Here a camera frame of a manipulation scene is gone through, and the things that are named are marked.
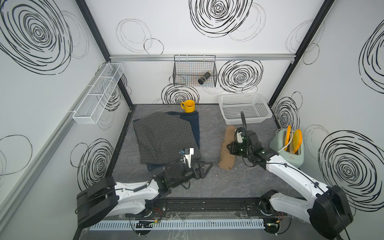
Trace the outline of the dark blue skirt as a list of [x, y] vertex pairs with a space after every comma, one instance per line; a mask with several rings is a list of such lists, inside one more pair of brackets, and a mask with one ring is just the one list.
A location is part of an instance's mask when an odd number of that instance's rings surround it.
[[[196, 138], [197, 142], [199, 143], [199, 147], [200, 147], [199, 113], [196, 111], [194, 111], [193, 113], [181, 113], [181, 112], [174, 112], [174, 113], [180, 115], [181, 118], [183, 118], [183, 119], [185, 119], [191, 123], [194, 134], [195, 134], [195, 138]], [[147, 168], [149, 171], [153, 171], [153, 170], [160, 168], [160, 167], [163, 167], [167, 164], [164, 164], [164, 165], [146, 164], [146, 165], [147, 165]]]

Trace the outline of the white plastic basket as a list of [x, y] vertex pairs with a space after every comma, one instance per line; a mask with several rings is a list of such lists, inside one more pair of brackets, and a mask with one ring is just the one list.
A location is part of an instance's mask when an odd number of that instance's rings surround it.
[[273, 115], [263, 95], [258, 93], [219, 95], [218, 103], [228, 126], [242, 124], [241, 112], [247, 124], [262, 123]]

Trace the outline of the yellow mug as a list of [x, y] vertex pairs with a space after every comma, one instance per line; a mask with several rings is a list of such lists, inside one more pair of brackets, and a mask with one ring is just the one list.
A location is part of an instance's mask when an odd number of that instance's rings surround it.
[[181, 108], [185, 111], [185, 113], [193, 113], [196, 110], [195, 101], [187, 100], [185, 102], [181, 102]]

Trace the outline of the yellow toast slice right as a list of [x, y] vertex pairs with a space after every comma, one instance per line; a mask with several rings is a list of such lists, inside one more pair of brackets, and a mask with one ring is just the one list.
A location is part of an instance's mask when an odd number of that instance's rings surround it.
[[297, 129], [293, 134], [293, 153], [296, 154], [303, 142], [302, 131]]

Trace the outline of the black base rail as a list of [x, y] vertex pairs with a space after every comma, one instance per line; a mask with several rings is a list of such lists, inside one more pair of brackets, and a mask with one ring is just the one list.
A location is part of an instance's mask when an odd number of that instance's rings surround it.
[[94, 223], [107, 216], [131, 214], [148, 216], [152, 211], [164, 216], [170, 212], [246, 212], [248, 216], [270, 216], [284, 212], [297, 218], [309, 220], [313, 206], [303, 199], [291, 198], [277, 193], [262, 198], [165, 198], [155, 200], [118, 201], [111, 196], [102, 201], [93, 200], [78, 209], [79, 222], [91, 220]]

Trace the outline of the mint green toaster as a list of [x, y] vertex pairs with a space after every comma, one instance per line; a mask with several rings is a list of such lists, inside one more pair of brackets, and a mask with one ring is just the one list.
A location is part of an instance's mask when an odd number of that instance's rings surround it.
[[291, 143], [288, 146], [286, 151], [283, 150], [286, 140], [286, 131], [285, 129], [278, 129], [273, 140], [270, 142], [269, 147], [279, 153], [286, 161], [291, 163], [296, 168], [300, 168], [304, 163], [304, 143], [302, 142], [300, 149], [296, 154], [293, 153], [293, 134], [295, 131], [292, 130], [291, 134]]

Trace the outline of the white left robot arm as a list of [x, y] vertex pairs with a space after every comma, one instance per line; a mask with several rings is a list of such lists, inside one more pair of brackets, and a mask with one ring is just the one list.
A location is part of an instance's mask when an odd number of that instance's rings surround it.
[[171, 194], [172, 189], [189, 184], [191, 179], [204, 179], [213, 167], [212, 162], [174, 161], [162, 173], [146, 182], [120, 183], [105, 177], [77, 195], [77, 225], [79, 229], [91, 227], [105, 217], [121, 214], [140, 215], [151, 212], [154, 200]]

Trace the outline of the dark cylindrical bottle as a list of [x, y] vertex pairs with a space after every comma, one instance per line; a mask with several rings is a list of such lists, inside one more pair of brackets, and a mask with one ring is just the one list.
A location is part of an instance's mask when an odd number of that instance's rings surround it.
[[206, 72], [203, 76], [198, 79], [198, 83], [200, 85], [203, 85], [211, 77], [211, 75], [211, 72]]

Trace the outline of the yellow toast slice left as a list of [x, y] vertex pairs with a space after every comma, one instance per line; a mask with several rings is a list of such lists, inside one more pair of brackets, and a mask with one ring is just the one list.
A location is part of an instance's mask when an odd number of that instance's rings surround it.
[[286, 151], [286, 150], [288, 149], [288, 146], [289, 146], [289, 144], [290, 144], [291, 141], [292, 141], [292, 140], [291, 140], [291, 136], [292, 136], [291, 132], [292, 132], [292, 126], [291, 126], [291, 125], [288, 125], [288, 127], [287, 127], [287, 131], [286, 131], [285, 146], [284, 146], [284, 148], [283, 148], [284, 151]]

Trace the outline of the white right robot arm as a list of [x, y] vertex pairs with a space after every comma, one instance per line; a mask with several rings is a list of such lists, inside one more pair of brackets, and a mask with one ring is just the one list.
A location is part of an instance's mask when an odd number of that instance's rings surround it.
[[317, 181], [275, 150], [262, 147], [253, 131], [240, 127], [233, 137], [234, 141], [227, 145], [231, 155], [247, 159], [250, 167], [260, 166], [278, 176], [302, 195], [298, 199], [270, 190], [259, 201], [259, 209], [265, 216], [284, 212], [310, 223], [328, 240], [342, 239], [341, 233], [347, 231], [354, 218], [346, 193], [340, 187]]

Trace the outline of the yellow toast slice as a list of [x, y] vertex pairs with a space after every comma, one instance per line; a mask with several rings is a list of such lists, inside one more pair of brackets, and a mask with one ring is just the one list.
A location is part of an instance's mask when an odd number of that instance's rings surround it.
[[293, 153], [296, 154], [303, 142], [302, 131], [297, 129], [293, 134]]
[[289, 146], [289, 144], [290, 144], [291, 141], [292, 141], [292, 140], [291, 140], [291, 136], [292, 136], [291, 132], [292, 132], [292, 126], [291, 126], [291, 125], [288, 125], [288, 127], [287, 127], [287, 131], [286, 131], [285, 146], [284, 146], [284, 148], [283, 148], [284, 151], [286, 151], [286, 150], [288, 149], [288, 146]]

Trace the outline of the grey polka dot skirt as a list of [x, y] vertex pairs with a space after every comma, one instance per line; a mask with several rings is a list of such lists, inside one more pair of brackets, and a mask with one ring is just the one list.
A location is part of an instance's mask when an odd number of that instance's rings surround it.
[[193, 160], [201, 159], [192, 125], [180, 115], [155, 112], [134, 121], [142, 164], [164, 165], [176, 160], [180, 151], [193, 148]]

